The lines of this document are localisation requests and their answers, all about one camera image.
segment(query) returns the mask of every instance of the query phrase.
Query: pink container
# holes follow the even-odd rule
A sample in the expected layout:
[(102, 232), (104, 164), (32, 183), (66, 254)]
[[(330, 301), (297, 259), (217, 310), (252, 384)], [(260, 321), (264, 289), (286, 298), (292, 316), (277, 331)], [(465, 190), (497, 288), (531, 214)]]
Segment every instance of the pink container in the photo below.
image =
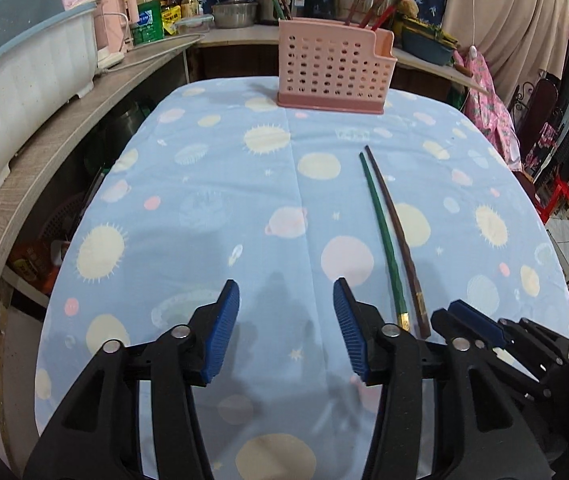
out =
[(278, 104), (381, 114), (395, 62), (393, 32), (343, 22), (280, 20)]

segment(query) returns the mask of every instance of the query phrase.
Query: blue tablecloth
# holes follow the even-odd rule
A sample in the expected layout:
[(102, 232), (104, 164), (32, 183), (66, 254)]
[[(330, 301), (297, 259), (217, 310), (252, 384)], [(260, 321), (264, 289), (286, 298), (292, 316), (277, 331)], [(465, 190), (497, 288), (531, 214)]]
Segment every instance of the blue tablecloth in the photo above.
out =
[[(365, 144), (429, 313), (462, 298), (495, 319), (526, 316), (569, 336), (568, 292), (544, 227), (462, 114), (398, 91), (382, 116), (279, 108), (277, 84), (179, 88), (133, 137), (53, 291), (36, 373), (40, 430), (105, 340), (154, 340), (232, 278), (242, 305), (227, 357), (195, 391), (215, 478), (361, 478), (379, 390), (353, 376), (331, 287), (346, 276), (358, 300), (395, 321), (358, 158)], [(141, 441), (154, 476), (149, 405), (143, 388)]]

